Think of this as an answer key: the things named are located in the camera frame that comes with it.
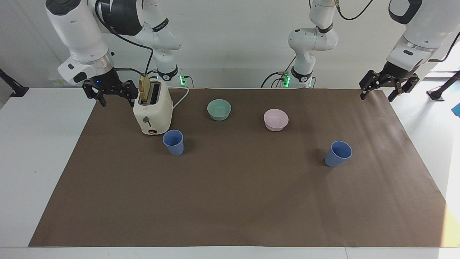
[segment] green bowl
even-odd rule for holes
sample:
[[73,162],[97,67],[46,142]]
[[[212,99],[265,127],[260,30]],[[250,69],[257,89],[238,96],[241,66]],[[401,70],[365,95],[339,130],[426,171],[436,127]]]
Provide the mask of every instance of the green bowl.
[[216,99],[207,105],[207,112],[213,120],[222,121],[228,118],[231,111],[229,102],[223,99]]

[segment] green light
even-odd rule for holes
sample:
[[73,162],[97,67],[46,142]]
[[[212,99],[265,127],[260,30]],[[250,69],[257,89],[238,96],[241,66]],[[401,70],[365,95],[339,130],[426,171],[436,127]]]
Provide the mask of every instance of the green light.
[[180,77],[180,84],[181,84],[182,86],[187,85],[187,81],[184,79],[184,77],[183,77],[182,75],[179,75],[179,77]]
[[284,83],[283,83],[283,86],[284,87],[289,87],[289,82],[291,81],[291,77],[290,76],[286,76],[286,79],[284,79]]
[[310,83],[308,84],[308,88],[315,88],[316,77],[312,77],[310,79]]

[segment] white table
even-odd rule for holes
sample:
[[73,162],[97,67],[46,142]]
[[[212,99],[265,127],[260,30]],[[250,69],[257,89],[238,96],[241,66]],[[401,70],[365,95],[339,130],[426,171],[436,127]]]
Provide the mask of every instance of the white table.
[[[444,103],[427,101],[425,91],[439,85],[422,82],[393,107],[459,220],[460,118],[450,109],[460,89],[446,92]],[[460,248],[27,248],[94,105],[81,89],[31,88],[0,110],[0,258],[460,258]]]

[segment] black cable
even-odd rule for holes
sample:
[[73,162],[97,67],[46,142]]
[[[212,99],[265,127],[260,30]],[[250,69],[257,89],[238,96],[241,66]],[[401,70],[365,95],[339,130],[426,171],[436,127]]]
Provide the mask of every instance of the black cable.
[[[286,72],[286,71],[289,69],[289,67],[290,67],[290,66],[292,65],[292,63],[294,62],[295,58],[296,58],[296,57],[294,57],[294,58],[292,59],[291,63],[289,63],[289,65],[287,65],[287,68],[284,70],[284,72]],[[275,87],[275,88],[278,88],[278,84],[280,83],[280,81],[281,81],[282,78],[283,78],[283,76],[281,75],[281,76],[280,76],[280,80],[276,83],[276,87]]]
[[96,3],[94,5],[94,11],[96,12],[96,16],[98,17],[98,20],[102,23],[102,25],[107,29],[109,30],[109,32],[115,36],[117,36],[118,38],[126,41],[126,42],[129,42],[135,46],[138,46],[138,47],[141,47],[141,48],[145,48],[145,49],[148,49],[150,50],[150,57],[149,57],[149,61],[147,62],[147,66],[145,67],[145,75],[147,75],[147,71],[149,70],[149,66],[150,66],[150,62],[152,61],[152,57],[153,57],[153,49],[150,48],[150,47],[147,47],[147,46],[144,46],[144,45],[141,45],[141,44],[137,44],[135,42],[132,42],[126,38],[123,38],[121,37],[118,33],[116,33],[114,30],[112,30],[111,28],[109,28],[105,23],[104,21],[101,19],[101,16],[99,15],[99,11],[98,11],[98,5],[99,5],[99,2],[101,0],[96,0]]
[[115,71],[134,71],[134,72],[140,74],[141,76],[143,76],[143,74],[139,70],[136,70],[136,69],[131,68],[131,67],[116,67],[114,69],[115,69]]
[[273,85],[275,84],[276,81],[279,82],[279,81],[281,81],[281,79],[280,79],[280,78],[277,78],[277,79],[273,80],[273,83],[271,83],[270,88],[273,88]]
[[342,11],[340,10],[340,4],[339,4],[338,1],[336,2],[336,7],[337,7],[337,11],[339,12],[340,16],[341,16],[343,19],[345,19],[345,20],[347,20],[347,21],[352,21],[352,20],[354,20],[354,19],[360,17],[360,16],[364,13],[364,11],[366,11],[366,9],[369,7],[369,5],[371,5],[371,3],[372,3],[373,1],[374,1],[374,0],[370,0],[369,3],[368,3],[368,5],[366,5],[366,7],[365,7],[358,15],[356,15],[356,16],[353,17],[353,18],[347,18],[347,17],[343,16]]
[[268,80],[270,77],[274,76],[274,75],[278,75],[278,72],[271,73],[271,74],[264,80],[264,82],[262,83],[262,85],[260,86],[260,88],[263,88],[265,82],[267,82],[267,80]]
[[184,78],[190,78],[190,80],[192,80],[192,87],[195,88],[195,83],[193,83],[193,78],[191,76],[184,76]]
[[449,51],[447,51],[447,55],[442,60],[430,59],[430,60],[428,60],[428,62],[444,62],[444,61],[446,61],[447,57],[449,56],[450,52],[452,51],[452,48],[454,48],[455,44],[457,43],[457,40],[458,40],[459,36],[460,36],[460,32],[455,37],[454,42],[452,43],[452,45],[450,45]]

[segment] pink bowl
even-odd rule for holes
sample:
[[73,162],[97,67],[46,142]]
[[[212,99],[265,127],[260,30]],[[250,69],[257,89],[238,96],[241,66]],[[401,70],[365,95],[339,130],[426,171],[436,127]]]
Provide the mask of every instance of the pink bowl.
[[264,114],[265,126],[271,131],[281,131],[289,122],[288,115],[282,110],[271,109]]

